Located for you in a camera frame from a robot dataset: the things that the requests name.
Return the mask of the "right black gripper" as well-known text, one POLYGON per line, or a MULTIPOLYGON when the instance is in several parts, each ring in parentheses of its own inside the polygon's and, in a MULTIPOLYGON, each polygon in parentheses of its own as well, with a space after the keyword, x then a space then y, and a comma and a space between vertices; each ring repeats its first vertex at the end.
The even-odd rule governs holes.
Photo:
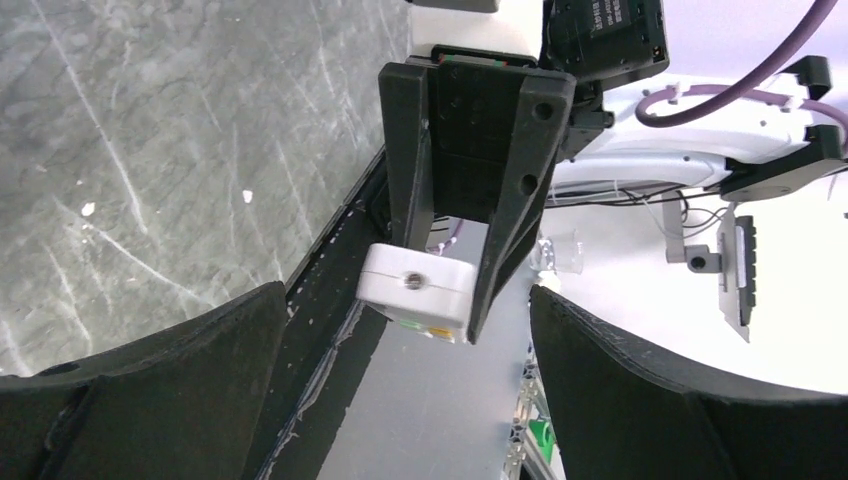
POLYGON ((466 333, 475 345, 508 254, 523 224, 541 211, 533 202, 556 152, 572 158, 612 128, 605 91, 660 73, 668 61, 656 47, 635 71, 634 59, 625 58, 612 71, 576 81, 524 54, 435 45, 431 59, 439 65, 430 75, 431 136, 427 69, 388 63, 378 76, 392 242, 426 249, 434 218, 432 140, 436 211, 490 220, 466 333))

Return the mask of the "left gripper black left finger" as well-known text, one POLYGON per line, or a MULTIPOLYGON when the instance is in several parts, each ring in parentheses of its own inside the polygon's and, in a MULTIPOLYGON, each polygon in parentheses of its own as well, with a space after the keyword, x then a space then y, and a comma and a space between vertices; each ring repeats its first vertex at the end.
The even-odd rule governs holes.
POLYGON ((239 479, 287 321, 271 282, 103 353, 1 380, 5 479, 239 479))

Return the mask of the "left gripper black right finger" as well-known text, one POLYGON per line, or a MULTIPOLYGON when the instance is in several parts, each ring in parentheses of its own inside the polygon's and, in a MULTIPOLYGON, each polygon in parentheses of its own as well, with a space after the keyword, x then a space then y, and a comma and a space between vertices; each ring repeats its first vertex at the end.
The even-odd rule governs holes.
POLYGON ((570 479, 843 479, 844 396, 684 357, 544 287, 531 330, 570 479))

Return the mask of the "white remote control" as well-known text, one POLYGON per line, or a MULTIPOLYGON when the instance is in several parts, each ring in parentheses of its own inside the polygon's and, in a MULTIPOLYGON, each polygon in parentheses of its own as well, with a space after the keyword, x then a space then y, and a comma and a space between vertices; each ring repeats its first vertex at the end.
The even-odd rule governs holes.
POLYGON ((428 338, 465 343, 477 267, 383 243, 368 249, 356 297, 428 338))

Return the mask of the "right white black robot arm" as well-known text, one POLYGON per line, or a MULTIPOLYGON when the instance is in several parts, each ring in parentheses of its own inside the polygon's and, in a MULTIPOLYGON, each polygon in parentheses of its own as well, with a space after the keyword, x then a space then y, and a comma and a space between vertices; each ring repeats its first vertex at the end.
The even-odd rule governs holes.
POLYGON ((806 56, 732 104, 667 129, 643 123, 724 87, 677 75, 607 89, 532 59, 437 47, 379 75, 391 242, 358 297, 430 338, 475 342, 492 301, 540 245, 548 207, 666 205, 700 188, 729 203, 781 197, 847 162, 847 117, 806 56))

